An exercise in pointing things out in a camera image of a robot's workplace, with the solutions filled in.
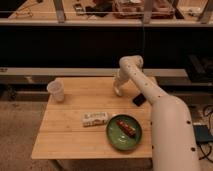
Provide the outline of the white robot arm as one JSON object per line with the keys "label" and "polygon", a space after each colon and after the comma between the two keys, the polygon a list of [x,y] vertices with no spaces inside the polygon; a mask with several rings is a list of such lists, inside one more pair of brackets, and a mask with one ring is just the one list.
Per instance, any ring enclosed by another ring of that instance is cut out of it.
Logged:
{"label": "white robot arm", "polygon": [[142,71],[143,58],[125,56],[113,89],[122,96],[122,85],[131,80],[151,104],[153,171],[201,171],[190,110],[180,98],[168,94]]}

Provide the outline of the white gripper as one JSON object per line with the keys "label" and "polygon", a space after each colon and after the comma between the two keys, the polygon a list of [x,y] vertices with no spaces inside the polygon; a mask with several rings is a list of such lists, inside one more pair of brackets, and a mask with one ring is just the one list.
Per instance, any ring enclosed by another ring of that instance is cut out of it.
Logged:
{"label": "white gripper", "polygon": [[117,73],[114,78],[114,87],[121,87],[123,84],[125,84],[129,80],[129,76],[122,70],[118,69]]}

